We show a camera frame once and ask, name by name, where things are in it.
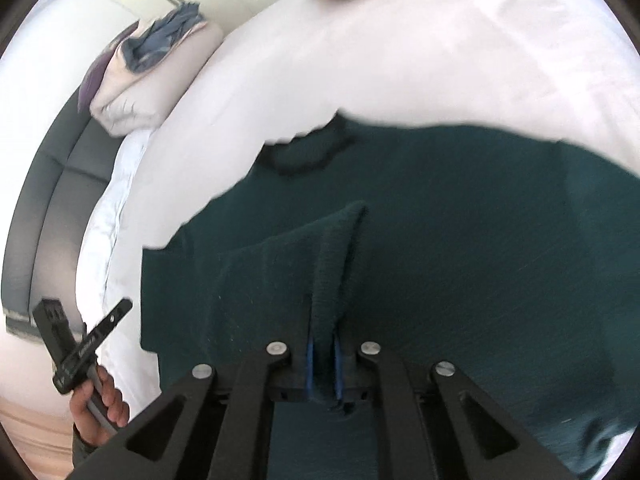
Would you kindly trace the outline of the blue crumpled garment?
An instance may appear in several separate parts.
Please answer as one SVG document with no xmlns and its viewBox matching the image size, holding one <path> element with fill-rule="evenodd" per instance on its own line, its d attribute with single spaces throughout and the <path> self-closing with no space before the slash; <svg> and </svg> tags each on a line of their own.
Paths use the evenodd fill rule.
<svg viewBox="0 0 640 480">
<path fill-rule="evenodd" d="M 200 12 L 200 5 L 196 2 L 180 4 L 138 36 L 129 36 L 122 43 L 127 70 L 134 74 L 150 70 L 201 25 L 205 25 L 205 18 Z"/>
</svg>

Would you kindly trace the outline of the dark grey padded headboard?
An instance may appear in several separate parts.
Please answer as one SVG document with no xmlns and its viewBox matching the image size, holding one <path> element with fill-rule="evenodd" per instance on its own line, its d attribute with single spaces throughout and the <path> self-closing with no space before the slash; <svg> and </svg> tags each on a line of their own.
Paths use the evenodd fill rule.
<svg viewBox="0 0 640 480">
<path fill-rule="evenodd" d="M 121 143 L 78 110 L 77 93 L 50 125 L 26 174 L 6 241 L 1 302 L 8 333 L 38 340 L 32 311 L 47 298 L 61 301 L 75 334 L 84 331 L 75 298 L 79 253 Z"/>
</svg>

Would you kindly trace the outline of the purple cloth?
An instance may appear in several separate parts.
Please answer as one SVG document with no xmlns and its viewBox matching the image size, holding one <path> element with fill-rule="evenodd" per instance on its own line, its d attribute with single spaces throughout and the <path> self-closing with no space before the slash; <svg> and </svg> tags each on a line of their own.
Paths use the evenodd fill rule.
<svg viewBox="0 0 640 480">
<path fill-rule="evenodd" d="M 125 27 L 91 63 L 78 88 L 78 113 L 83 113 L 89 109 L 91 101 L 102 84 L 107 65 L 111 62 L 117 47 L 138 28 L 138 25 L 139 21 L 135 21 Z"/>
</svg>

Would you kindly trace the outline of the dark green knit sweater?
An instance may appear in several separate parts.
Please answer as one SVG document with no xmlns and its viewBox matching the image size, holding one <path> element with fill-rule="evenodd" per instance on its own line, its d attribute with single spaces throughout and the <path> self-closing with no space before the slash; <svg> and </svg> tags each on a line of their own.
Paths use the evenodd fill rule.
<svg viewBox="0 0 640 480">
<path fill-rule="evenodd" d="M 371 412 L 337 401 L 341 334 L 460 366 L 578 478 L 639 422 L 639 180 L 577 146 L 333 118 L 265 146 L 142 257 L 141 344 L 169 387 L 271 341 L 314 352 L 277 409 L 273 479 L 371 479 Z"/>
</svg>

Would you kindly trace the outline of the white bed sheet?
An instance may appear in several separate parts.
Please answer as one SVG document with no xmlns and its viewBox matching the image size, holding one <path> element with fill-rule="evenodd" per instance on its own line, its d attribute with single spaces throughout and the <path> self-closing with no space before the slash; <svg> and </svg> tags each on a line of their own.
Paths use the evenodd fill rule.
<svg viewBox="0 0 640 480">
<path fill-rule="evenodd" d="M 639 58 L 599 0 L 280 0 L 224 40 L 160 128 L 126 137 L 90 220 L 78 306 L 94 322 L 134 303 L 99 356 L 135 412 L 163 387 L 141 344 L 144 252 L 265 146 L 338 116 L 570 144 L 639 180 Z"/>
</svg>

